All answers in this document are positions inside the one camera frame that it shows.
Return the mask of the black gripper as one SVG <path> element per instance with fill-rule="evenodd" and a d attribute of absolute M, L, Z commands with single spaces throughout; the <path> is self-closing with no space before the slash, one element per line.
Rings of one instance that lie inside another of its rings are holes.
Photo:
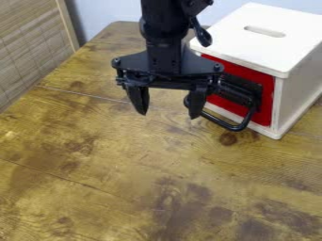
<path fill-rule="evenodd" d="M 117 72 L 116 82 L 127 91 L 136 111 L 145 115 L 149 105 L 148 88 L 192 90 L 197 86 L 209 88 L 224 72 L 224 65 L 184 50 L 181 66 L 175 72 L 156 70 L 157 61 L 148 60 L 147 52 L 116 57 L 111 61 Z M 188 115 L 191 119 L 200 117 L 205 102 L 205 92 L 193 90 L 187 95 Z"/>

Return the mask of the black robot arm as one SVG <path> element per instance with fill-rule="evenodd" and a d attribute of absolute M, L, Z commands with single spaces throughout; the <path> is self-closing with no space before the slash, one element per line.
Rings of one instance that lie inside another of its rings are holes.
<path fill-rule="evenodd" d="M 200 117 L 205 97 L 224 66 L 196 56 L 183 39 L 189 31 L 203 47 L 212 43 L 201 28 L 197 15 L 213 0 L 140 0 L 139 31 L 145 50 L 120 56 L 111 62 L 117 85 L 123 87 L 140 114 L 149 105 L 149 88 L 181 89 L 188 92 L 184 104 L 192 119 Z"/>

